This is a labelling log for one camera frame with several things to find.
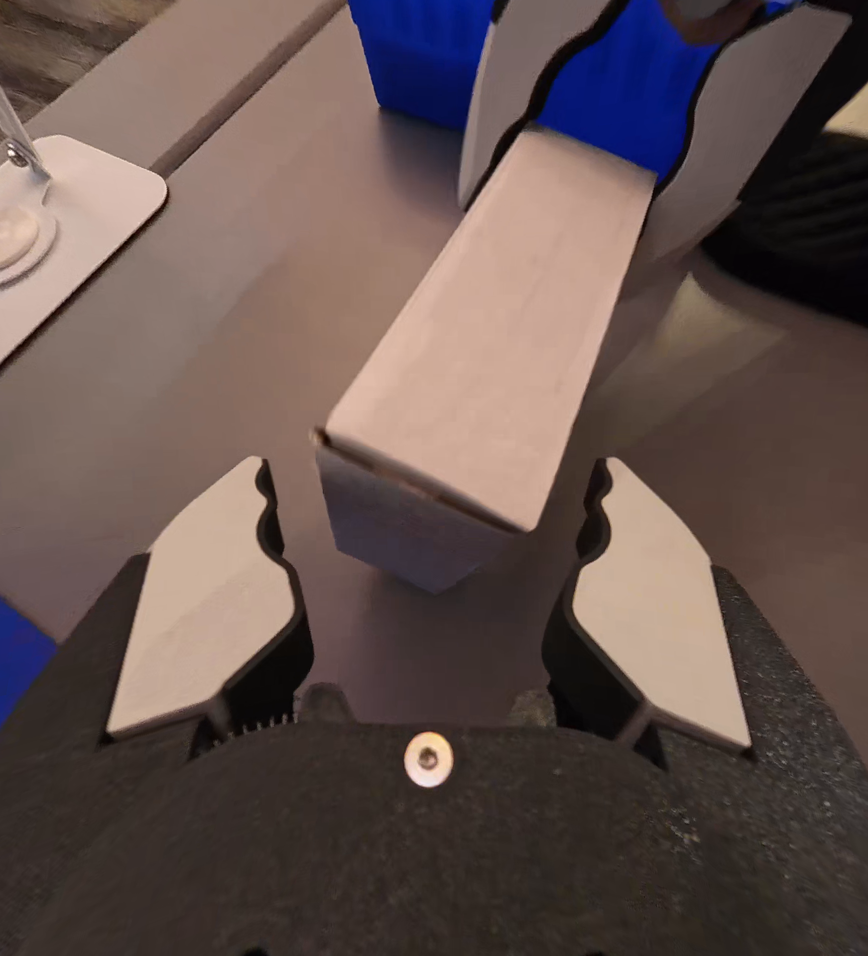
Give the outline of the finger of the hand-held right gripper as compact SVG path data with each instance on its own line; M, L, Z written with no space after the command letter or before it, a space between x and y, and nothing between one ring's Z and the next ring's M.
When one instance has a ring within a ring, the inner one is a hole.
M598 43L626 1L495 2L464 128L458 200L468 209L513 140L542 111L575 55Z
M717 55L692 106L689 144L647 217L644 263L685 252L736 208L851 23L844 10L792 6Z

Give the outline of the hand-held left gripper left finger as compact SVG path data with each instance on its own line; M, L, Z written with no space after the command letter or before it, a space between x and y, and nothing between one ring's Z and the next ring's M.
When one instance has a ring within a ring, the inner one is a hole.
M106 734L198 719L226 738L289 721L314 654L269 462L226 472L146 556Z

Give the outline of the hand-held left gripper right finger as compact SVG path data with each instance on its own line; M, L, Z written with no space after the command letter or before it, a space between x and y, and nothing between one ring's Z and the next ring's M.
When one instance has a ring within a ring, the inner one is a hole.
M703 545L616 457L595 462L583 507L576 559L541 644L560 725L630 748L662 727L749 750Z

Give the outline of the white cardboard mailer box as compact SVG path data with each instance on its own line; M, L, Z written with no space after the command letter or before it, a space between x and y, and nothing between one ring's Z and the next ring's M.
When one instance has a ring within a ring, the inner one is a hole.
M439 594L536 529L654 184L517 137L316 433L339 552Z

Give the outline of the black mesh chair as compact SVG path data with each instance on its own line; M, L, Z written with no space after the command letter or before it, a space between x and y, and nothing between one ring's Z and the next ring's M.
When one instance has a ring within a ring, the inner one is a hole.
M868 328L868 137L821 133L702 249L738 281Z

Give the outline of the white sign stand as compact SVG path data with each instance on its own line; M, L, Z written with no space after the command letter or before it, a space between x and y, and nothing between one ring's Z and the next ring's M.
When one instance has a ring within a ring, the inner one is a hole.
M164 178L64 135L32 139L0 85L0 366L166 204Z

